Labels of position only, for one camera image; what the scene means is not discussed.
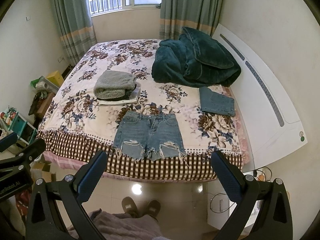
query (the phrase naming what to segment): ripped denim shorts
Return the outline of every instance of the ripped denim shorts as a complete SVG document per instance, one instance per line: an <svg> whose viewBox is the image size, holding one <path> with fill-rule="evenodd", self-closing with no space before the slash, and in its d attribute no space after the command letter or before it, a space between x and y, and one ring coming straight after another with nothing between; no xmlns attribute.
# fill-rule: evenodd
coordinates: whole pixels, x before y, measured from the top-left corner
<svg viewBox="0 0 320 240"><path fill-rule="evenodd" d="M128 111L120 122L113 148L118 157L125 155L135 160L179 156L183 161L186 156L175 114L144 115Z"/></svg>

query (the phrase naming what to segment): headboard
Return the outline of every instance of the headboard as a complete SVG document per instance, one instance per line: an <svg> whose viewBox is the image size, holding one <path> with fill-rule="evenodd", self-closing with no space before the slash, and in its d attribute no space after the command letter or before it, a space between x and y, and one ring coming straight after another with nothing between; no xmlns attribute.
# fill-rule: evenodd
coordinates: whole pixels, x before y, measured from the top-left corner
<svg viewBox="0 0 320 240"><path fill-rule="evenodd" d="M263 60L221 24L212 37L241 66L241 75L230 88L241 112L253 155L250 168L244 171L266 166L305 145L307 138L297 111Z"/></svg>

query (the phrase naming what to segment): floral bedspread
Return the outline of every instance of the floral bedspread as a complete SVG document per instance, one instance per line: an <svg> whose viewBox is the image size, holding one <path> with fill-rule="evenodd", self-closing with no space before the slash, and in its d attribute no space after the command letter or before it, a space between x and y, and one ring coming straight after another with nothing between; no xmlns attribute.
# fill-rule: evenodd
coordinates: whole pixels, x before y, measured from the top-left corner
<svg viewBox="0 0 320 240"><path fill-rule="evenodd" d="M93 46L65 80L39 126L39 137L46 140L47 150L57 156L88 162L95 151L102 149L109 153L106 172L137 179L213 179L209 157L217 149L241 168L246 160L247 144L239 115L203 113L198 89L155 83L151 68L159 42L123 40ZM137 104L99 105L93 87L105 70L136 75L141 85ZM221 86L210 89L231 96ZM111 145L119 123L129 110L147 115L175 113L188 159L184 163L172 158L154 163L143 160L138 164L128 157L115 158Z"/></svg>

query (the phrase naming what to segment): green curtain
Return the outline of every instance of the green curtain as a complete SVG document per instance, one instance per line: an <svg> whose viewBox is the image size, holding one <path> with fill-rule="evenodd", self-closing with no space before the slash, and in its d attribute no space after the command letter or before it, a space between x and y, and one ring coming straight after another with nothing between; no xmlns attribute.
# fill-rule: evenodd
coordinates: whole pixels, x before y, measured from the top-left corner
<svg viewBox="0 0 320 240"><path fill-rule="evenodd" d="M97 43L88 0L51 0L62 46L75 66Z"/></svg>
<svg viewBox="0 0 320 240"><path fill-rule="evenodd" d="M177 39L184 26L212 35L221 5L222 0L162 0L160 39Z"/></svg>

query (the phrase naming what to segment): dark green comforter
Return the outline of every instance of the dark green comforter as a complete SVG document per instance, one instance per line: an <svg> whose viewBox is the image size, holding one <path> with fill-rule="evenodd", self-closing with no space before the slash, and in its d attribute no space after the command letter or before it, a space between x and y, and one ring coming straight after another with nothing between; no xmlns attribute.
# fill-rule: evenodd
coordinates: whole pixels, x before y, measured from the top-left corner
<svg viewBox="0 0 320 240"><path fill-rule="evenodd" d="M152 65L154 80L189 87L230 86L241 73L230 52L205 33L187 27L183 30L178 41L160 42Z"/></svg>

